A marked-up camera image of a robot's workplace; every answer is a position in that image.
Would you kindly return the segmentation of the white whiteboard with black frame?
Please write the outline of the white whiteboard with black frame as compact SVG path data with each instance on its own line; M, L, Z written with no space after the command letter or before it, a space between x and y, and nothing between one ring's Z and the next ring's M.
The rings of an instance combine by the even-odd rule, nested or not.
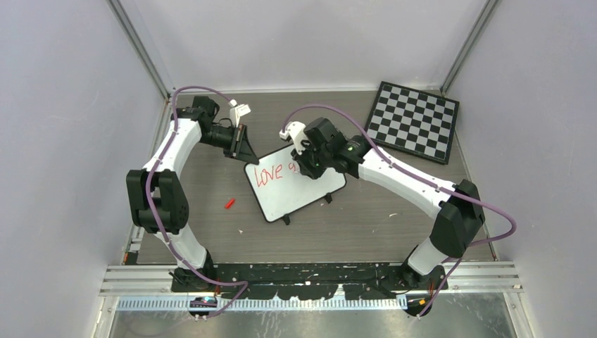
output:
M259 158L257 165L247 163L244 174L258 207L268 223L283 220L290 223L290 215L318 200L332 202L332 194L346 186L345 175L328 168L314 180L299 172L299 165L291 157L293 146L284 146Z

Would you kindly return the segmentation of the black white checkerboard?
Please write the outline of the black white checkerboard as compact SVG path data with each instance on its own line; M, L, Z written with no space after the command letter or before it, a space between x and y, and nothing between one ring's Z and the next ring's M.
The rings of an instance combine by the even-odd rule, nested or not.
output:
M460 102L382 81L364 126L378 145L449 164Z

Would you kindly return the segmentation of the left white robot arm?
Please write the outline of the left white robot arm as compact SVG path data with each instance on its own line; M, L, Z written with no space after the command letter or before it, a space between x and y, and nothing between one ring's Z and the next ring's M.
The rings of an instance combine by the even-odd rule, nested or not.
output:
M175 276L189 278L200 292L216 281L213 259L189 225L189 202L179 179L191 150L197 144L222 149L224 157L243 163L259 162L241 117L246 104L229 102L229 125L216 121L219 105L207 96L195 96L190 107L175 108L165 136L151 160L126 175L132 222L167 246L177 261Z

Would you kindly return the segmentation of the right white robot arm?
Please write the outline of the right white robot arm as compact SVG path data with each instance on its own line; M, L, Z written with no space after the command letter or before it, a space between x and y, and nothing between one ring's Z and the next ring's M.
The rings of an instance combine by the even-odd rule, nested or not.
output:
M305 125L290 122L279 136L294 146L292 158L299 172L316 180L328 169L377 184L424 211L433 221L430 235L417 245L399 269L403 285L419 289L447 258L462 258L485 215L477 186L469 180L456 184L440 180L392 158L362 134L347 138L328 119Z

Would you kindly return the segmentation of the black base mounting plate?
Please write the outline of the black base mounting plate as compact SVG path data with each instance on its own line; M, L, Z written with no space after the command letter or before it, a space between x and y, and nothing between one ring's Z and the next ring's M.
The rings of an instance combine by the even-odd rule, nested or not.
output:
M173 292L208 292L232 299L238 282L248 282L240 299L301 301L331 299L343 292L347 300L392 299L397 294L421 291L429 295L440 287L446 272L437 266L428 277L406 281L400 264L393 263L290 263L219 264L208 274L208 283L182 268L170 272Z

